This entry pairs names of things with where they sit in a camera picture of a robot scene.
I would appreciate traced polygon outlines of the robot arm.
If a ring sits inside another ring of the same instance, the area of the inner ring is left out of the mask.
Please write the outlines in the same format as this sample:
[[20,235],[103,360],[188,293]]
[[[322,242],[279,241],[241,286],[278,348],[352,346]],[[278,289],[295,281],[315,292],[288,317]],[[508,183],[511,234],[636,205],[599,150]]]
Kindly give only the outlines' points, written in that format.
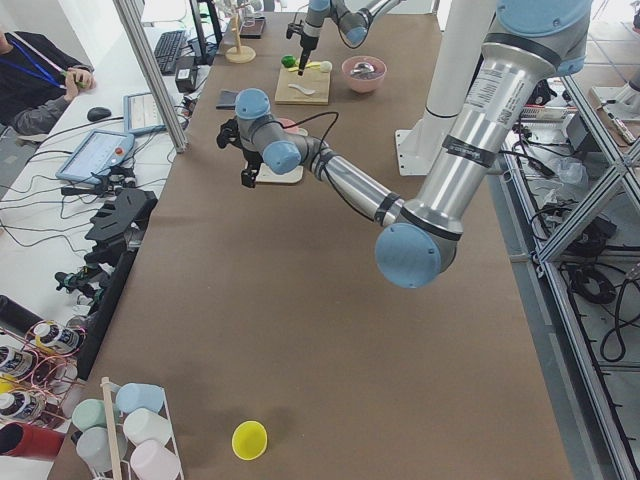
[[299,166],[379,224],[375,259],[403,288],[433,281],[455,258],[462,217],[536,85],[580,71],[587,1],[456,1],[445,23],[423,118],[410,133],[429,169],[419,193],[400,198],[312,136],[287,132],[267,94],[241,91],[229,126],[252,182],[261,165]]
[[337,27],[343,43],[351,49],[359,47],[367,38],[376,19],[401,4],[400,0],[371,1],[357,11],[344,1],[313,0],[308,4],[303,20],[293,20],[287,26],[286,38],[300,37],[301,55],[297,74],[303,76],[311,53],[317,48],[326,19]]

